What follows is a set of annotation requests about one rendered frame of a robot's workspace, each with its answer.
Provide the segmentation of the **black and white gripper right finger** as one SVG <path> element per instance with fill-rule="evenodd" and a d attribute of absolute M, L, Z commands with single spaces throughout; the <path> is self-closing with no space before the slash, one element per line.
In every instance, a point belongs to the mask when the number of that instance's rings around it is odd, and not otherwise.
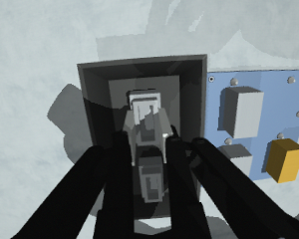
<path fill-rule="evenodd" d="M 167 161 L 174 239 L 212 239 L 191 171 L 238 239 L 299 239 L 299 220 L 284 212 L 208 139 L 182 142 L 164 108 L 158 109 L 158 127 Z"/>

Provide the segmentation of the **yellow rectangular block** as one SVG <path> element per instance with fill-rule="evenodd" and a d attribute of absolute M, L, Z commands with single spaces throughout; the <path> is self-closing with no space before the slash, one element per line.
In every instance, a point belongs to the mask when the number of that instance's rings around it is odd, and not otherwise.
<path fill-rule="evenodd" d="M 277 183 L 295 180 L 299 170 L 299 144 L 291 138 L 272 140 L 265 170 Z"/>

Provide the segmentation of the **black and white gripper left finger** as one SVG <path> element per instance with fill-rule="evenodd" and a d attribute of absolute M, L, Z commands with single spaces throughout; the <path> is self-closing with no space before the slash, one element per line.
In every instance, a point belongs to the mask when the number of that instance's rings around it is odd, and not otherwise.
<path fill-rule="evenodd" d="M 107 149 L 89 147 L 11 239 L 77 239 L 105 184 L 93 239 L 129 239 L 135 232 L 134 111 L 127 111 L 124 128 L 112 133 L 112 141 Z"/>

